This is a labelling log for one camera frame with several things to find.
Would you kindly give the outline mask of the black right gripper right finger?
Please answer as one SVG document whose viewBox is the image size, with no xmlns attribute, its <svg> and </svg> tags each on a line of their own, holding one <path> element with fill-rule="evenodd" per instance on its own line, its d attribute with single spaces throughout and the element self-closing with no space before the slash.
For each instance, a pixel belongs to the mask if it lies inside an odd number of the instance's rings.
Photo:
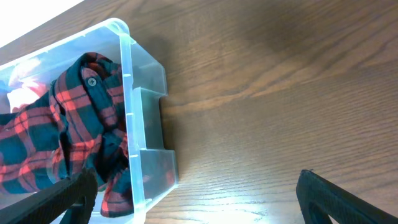
<svg viewBox="0 0 398 224">
<path fill-rule="evenodd" d="M 397 217 L 365 202 L 310 170 L 302 170 L 296 195 L 306 224 L 397 223 Z"/>
</svg>

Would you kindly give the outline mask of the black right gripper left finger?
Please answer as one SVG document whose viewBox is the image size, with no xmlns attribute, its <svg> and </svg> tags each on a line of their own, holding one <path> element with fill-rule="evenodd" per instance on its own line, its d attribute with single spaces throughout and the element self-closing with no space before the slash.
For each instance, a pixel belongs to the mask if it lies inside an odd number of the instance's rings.
<svg viewBox="0 0 398 224">
<path fill-rule="evenodd" d="M 63 179 L 1 210 L 1 223 L 51 223 L 60 215 L 61 223 L 87 224 L 98 192 L 93 169 Z"/>
</svg>

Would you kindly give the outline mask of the red navy plaid shirt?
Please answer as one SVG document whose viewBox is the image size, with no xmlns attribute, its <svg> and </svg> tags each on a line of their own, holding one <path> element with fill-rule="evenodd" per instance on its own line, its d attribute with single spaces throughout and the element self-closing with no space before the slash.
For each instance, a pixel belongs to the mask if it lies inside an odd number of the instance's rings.
<svg viewBox="0 0 398 224">
<path fill-rule="evenodd" d="M 38 192 L 93 169 L 104 192 L 101 214 L 134 211 L 122 70 L 105 56 L 83 54 L 48 92 L 1 115 L 1 193 Z"/>
</svg>

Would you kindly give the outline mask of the pink shirt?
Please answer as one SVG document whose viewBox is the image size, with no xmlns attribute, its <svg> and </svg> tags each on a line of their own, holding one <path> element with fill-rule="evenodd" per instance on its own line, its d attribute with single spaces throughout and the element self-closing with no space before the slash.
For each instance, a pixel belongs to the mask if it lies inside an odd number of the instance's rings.
<svg viewBox="0 0 398 224">
<path fill-rule="evenodd" d="M 33 69 L 40 64 L 39 59 L 33 58 L 19 63 L 13 69 L 9 79 L 12 91 L 7 94 L 11 113 L 20 111 L 48 91 L 48 85 L 37 78 L 29 78 Z"/>
</svg>

